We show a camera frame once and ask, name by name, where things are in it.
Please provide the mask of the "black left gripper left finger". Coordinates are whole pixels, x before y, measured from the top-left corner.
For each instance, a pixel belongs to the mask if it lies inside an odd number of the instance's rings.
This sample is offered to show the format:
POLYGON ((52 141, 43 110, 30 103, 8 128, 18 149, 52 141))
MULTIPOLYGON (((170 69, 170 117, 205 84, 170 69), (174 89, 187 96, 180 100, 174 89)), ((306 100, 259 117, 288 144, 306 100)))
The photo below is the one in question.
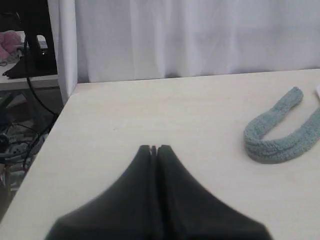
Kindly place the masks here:
POLYGON ((154 240, 151 151, 139 147, 102 194, 56 220, 47 240, 154 240))

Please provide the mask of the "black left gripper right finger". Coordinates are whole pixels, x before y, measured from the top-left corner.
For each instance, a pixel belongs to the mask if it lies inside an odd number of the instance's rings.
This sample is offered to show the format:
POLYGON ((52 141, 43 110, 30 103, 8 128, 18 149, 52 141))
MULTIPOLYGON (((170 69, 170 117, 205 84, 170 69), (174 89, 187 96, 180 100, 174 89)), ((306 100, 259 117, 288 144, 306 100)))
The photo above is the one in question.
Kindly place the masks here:
POLYGON ((262 223, 205 189, 169 145, 158 148, 156 183, 166 240, 272 239, 262 223))

